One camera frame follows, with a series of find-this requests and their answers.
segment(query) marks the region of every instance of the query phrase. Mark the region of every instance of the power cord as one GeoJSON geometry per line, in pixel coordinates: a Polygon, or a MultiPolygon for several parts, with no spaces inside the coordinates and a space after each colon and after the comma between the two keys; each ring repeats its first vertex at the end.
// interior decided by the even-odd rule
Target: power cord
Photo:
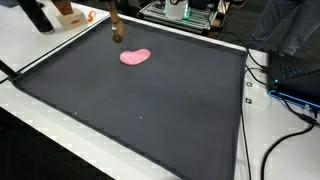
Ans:
{"type": "Polygon", "coordinates": [[[270,155],[272,150],[274,148],[276,148],[281,142],[283,142],[286,139],[289,139],[289,138],[294,137],[294,136],[303,135],[303,134],[306,134],[306,133],[310,132],[314,128],[314,126],[315,126],[314,124],[310,124],[310,126],[307,129],[305,129],[305,130],[303,130],[301,132],[298,132],[298,133],[293,133],[293,134],[286,135],[286,136],[278,139],[275,143],[273,143],[271,145],[271,147],[267,150],[267,152],[265,153],[265,155],[263,156],[263,159],[262,159],[261,172],[260,172],[261,180],[264,180],[264,172],[265,172],[266,162],[267,162],[268,156],[270,155]]]}
{"type": "Polygon", "coordinates": [[[241,122],[242,122],[242,132],[243,132],[243,140],[244,140],[244,146],[245,146],[245,151],[246,151],[246,159],[247,159],[247,167],[248,167],[248,176],[249,176],[249,180],[252,179],[252,173],[251,173],[251,166],[250,166],[250,156],[249,156],[249,150],[248,150],[248,142],[247,142],[247,134],[246,134],[246,129],[245,129],[245,123],[244,123],[244,117],[243,117],[243,108],[242,108],[242,103],[243,103],[243,99],[242,99],[242,94],[243,94],[243,82],[245,79],[245,76],[247,74],[247,72],[249,72],[249,70],[259,70],[259,71],[263,71],[263,69],[260,68],[247,68],[246,71],[243,74],[243,77],[241,79],[241,83],[240,83],[240,113],[241,113],[241,122]]]}
{"type": "Polygon", "coordinates": [[[229,31],[225,31],[225,32],[221,31],[220,33],[233,35],[233,36],[243,45],[243,47],[246,49],[246,52],[247,52],[247,54],[250,56],[251,60],[252,60],[257,66],[259,66],[261,69],[264,69],[265,71],[268,71],[268,67],[267,67],[267,66],[263,66],[263,65],[259,64],[259,63],[253,58],[253,56],[252,56],[249,48],[246,46],[246,44],[245,44],[237,35],[235,35],[233,32],[229,32],[229,31]]]}
{"type": "Polygon", "coordinates": [[[227,13],[226,1],[225,1],[225,0],[222,0],[222,2],[223,2],[223,6],[224,6],[224,13],[226,14],[226,13],[227,13]]]}
{"type": "Polygon", "coordinates": [[[264,82],[262,82],[262,81],[260,81],[259,79],[256,78],[256,76],[252,73],[251,69],[247,65],[246,65],[246,68],[250,72],[250,74],[251,74],[251,76],[253,77],[254,80],[256,80],[258,83],[260,83],[260,84],[262,84],[264,86],[267,86],[266,83],[264,83],[264,82]]]}
{"type": "Polygon", "coordinates": [[[286,139],[289,139],[291,137],[294,137],[294,136],[298,136],[298,135],[303,135],[303,134],[306,134],[308,132],[310,132],[314,127],[315,125],[319,126],[319,124],[317,123],[317,121],[305,114],[300,114],[300,113],[297,113],[296,111],[294,111],[290,105],[287,103],[287,101],[284,100],[284,98],[281,96],[280,93],[278,93],[279,97],[281,98],[281,100],[284,102],[285,106],[287,107],[287,109],[293,113],[294,115],[296,115],[299,119],[309,123],[309,127],[306,128],[305,130],[301,131],[301,132],[297,132],[297,133],[293,133],[293,134],[289,134],[289,135],[286,135],[280,139],[278,139],[275,143],[273,143],[269,149],[266,151],[266,153],[264,154],[263,156],[263,159],[262,159],[262,164],[261,164],[261,171],[260,171],[260,178],[261,180],[264,180],[264,174],[265,174],[265,166],[266,166],[266,162],[267,162],[267,159],[270,155],[270,153],[273,151],[273,149],[275,149],[281,142],[283,142],[284,140],[286,139]]]}
{"type": "Polygon", "coordinates": [[[220,41],[223,41],[224,37],[226,36],[226,33],[224,33],[224,32],[228,32],[228,21],[225,22],[224,28],[220,32],[223,34],[223,36],[219,39],[220,41]]]}

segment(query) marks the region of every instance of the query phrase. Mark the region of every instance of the electronic equipment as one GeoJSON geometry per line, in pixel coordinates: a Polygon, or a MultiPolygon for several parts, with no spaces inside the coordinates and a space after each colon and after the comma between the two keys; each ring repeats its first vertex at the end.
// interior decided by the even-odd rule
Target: electronic equipment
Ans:
{"type": "Polygon", "coordinates": [[[188,0],[166,0],[165,16],[169,19],[181,20],[190,13],[188,0]]]}
{"type": "Polygon", "coordinates": [[[268,52],[269,95],[320,111],[320,62],[268,52]]]}
{"type": "Polygon", "coordinates": [[[188,12],[183,19],[168,18],[166,13],[166,3],[164,1],[154,1],[139,12],[139,18],[176,29],[207,35],[211,30],[211,24],[218,16],[218,12],[211,11],[210,8],[205,10],[188,8],[188,12]]]}
{"type": "Polygon", "coordinates": [[[209,4],[209,0],[190,0],[190,7],[205,10],[209,4]]]}
{"type": "Polygon", "coordinates": [[[114,3],[116,8],[119,10],[126,10],[129,8],[137,8],[140,10],[145,6],[145,4],[149,3],[149,1],[150,0],[117,0],[114,1],[114,3]]]}

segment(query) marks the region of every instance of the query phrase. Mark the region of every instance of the mat border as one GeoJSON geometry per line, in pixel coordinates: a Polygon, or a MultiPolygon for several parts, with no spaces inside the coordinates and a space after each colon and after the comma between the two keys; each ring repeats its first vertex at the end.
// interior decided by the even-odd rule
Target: mat border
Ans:
{"type": "MultiPolygon", "coordinates": [[[[221,47],[225,50],[229,50],[230,49],[232,51],[236,51],[239,53],[239,55],[241,55],[240,53],[243,53],[243,60],[244,60],[244,67],[243,69],[240,71],[240,73],[244,73],[244,69],[245,69],[245,64],[246,64],[246,56],[245,56],[245,49],[243,48],[231,48],[231,47],[227,47],[227,46],[224,46],[223,44],[228,44],[228,43],[222,43],[222,44],[216,44],[214,42],[212,42],[211,40],[212,39],[209,39],[209,40],[203,40],[203,39],[199,39],[197,37],[192,37],[192,36],[186,36],[185,34],[182,34],[182,33],[176,33],[174,31],[168,31],[167,29],[162,29],[161,27],[155,27],[155,26],[150,26],[148,25],[149,22],[147,23],[140,23],[139,21],[140,20],[135,20],[135,21],[132,21],[130,20],[131,18],[126,18],[124,19],[124,23],[127,23],[127,22],[130,22],[130,23],[134,23],[136,25],[139,25],[139,26],[147,26],[149,28],[151,28],[151,30],[156,30],[156,31],[162,31],[161,33],[165,33],[166,35],[172,35],[172,36],[179,36],[181,37],[182,39],[180,40],[193,40],[194,42],[197,41],[197,43],[205,43],[205,44],[209,44],[209,45],[212,45],[211,47],[210,46],[207,46],[207,48],[217,48],[217,47],[221,47]]],[[[119,139],[118,137],[116,136],[113,136],[112,134],[104,131],[103,129],[101,128],[98,128],[98,127],[95,127],[91,124],[89,124],[87,121],[81,119],[81,118],[78,118],[76,116],[74,116],[74,114],[72,112],[68,112],[68,111],[65,111],[64,109],[58,107],[57,105],[53,104],[53,103],[50,103],[46,100],[44,100],[43,98],[37,96],[37,95],[34,95],[30,92],[27,91],[27,89],[24,89],[23,87],[19,86],[19,82],[23,81],[25,78],[28,78],[30,75],[32,75],[35,71],[41,69],[43,66],[51,63],[53,61],[53,59],[55,59],[55,57],[59,56],[61,54],[61,51],[65,51],[67,48],[70,48],[73,46],[74,43],[77,43],[79,41],[82,41],[86,38],[86,36],[88,36],[90,33],[94,33],[95,30],[97,28],[101,28],[102,25],[106,25],[106,24],[109,24],[110,22],[108,21],[109,20],[109,17],[105,18],[105,19],[102,19],[101,21],[97,22],[96,25],[94,27],[92,27],[91,29],[86,29],[82,32],[80,32],[79,34],[83,33],[83,35],[81,36],[78,36],[79,34],[75,35],[74,37],[72,37],[71,39],[69,39],[67,42],[70,42],[72,39],[74,39],[74,41],[70,42],[69,44],[67,44],[67,42],[59,45],[58,47],[56,47],[55,49],[51,50],[50,52],[46,53],[45,55],[41,56],[40,58],[38,58],[37,60],[33,61],[30,65],[32,65],[33,63],[35,63],[36,61],[39,61],[41,58],[44,58],[45,56],[48,55],[48,57],[46,57],[45,59],[41,60],[38,64],[35,64],[34,66],[32,67],[24,67],[22,70],[24,69],[27,69],[24,73],[21,73],[17,78],[15,78],[13,81],[12,81],[12,84],[15,88],[17,88],[18,90],[20,90],[21,92],[23,93],[26,93],[27,95],[39,100],[40,102],[50,106],[51,108],[53,109],[56,109],[60,112],[62,112],[63,114],[71,117],[72,119],[74,120],[77,120],[78,122],[82,123],[83,125],[101,133],[102,135],[110,138],[111,140],[114,140],[116,141],[117,143],[119,143],[120,145],[132,150],[133,152],[147,158],[148,160],[150,160],[151,162],[163,167],[164,169],[166,169],[167,171],[171,172],[172,174],[176,175],[177,177],[181,178],[181,179],[184,179],[184,180],[193,180],[189,177],[186,177],[185,175],[183,175],[183,173],[180,173],[179,171],[177,171],[175,168],[172,168],[171,166],[163,163],[162,161],[160,160],[157,160],[156,158],[150,156],[148,153],[145,153],[141,150],[139,150],[138,148],[135,148],[134,146],[130,145],[129,143],[126,143],[124,142],[123,140],[119,139]],[[50,54],[52,53],[54,50],[58,49],[59,47],[63,46],[61,49],[59,49],[59,51],[56,51],[54,52],[53,54],[50,54]]],[[[236,134],[235,135],[232,135],[232,149],[233,149],[233,154],[232,154],[232,169],[233,169],[233,179],[234,179],[234,175],[235,175],[235,168],[236,168],[236,157],[237,157],[237,143],[238,143],[238,135],[239,135],[239,129],[240,129],[240,114],[239,114],[239,120],[237,121],[237,123],[235,124],[235,126],[233,128],[236,128],[236,134]]]]}

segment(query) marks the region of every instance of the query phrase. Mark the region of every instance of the orange object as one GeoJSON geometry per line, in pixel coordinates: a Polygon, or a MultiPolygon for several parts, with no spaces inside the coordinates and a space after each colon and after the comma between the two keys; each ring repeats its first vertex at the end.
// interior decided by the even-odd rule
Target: orange object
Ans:
{"type": "Polygon", "coordinates": [[[95,11],[90,11],[89,15],[88,15],[88,17],[89,17],[88,22],[93,21],[93,18],[96,17],[96,14],[97,13],[95,11]]]}
{"type": "Polygon", "coordinates": [[[71,24],[77,24],[78,22],[80,22],[80,19],[72,21],[71,24]]]}

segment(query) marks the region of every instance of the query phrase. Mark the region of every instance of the laptop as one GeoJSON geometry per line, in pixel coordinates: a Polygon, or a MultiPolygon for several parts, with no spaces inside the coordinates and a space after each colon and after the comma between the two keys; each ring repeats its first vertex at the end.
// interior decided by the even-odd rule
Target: laptop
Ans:
{"type": "Polygon", "coordinates": [[[268,67],[270,96],[320,111],[320,60],[308,61],[269,51],[268,67]]]}

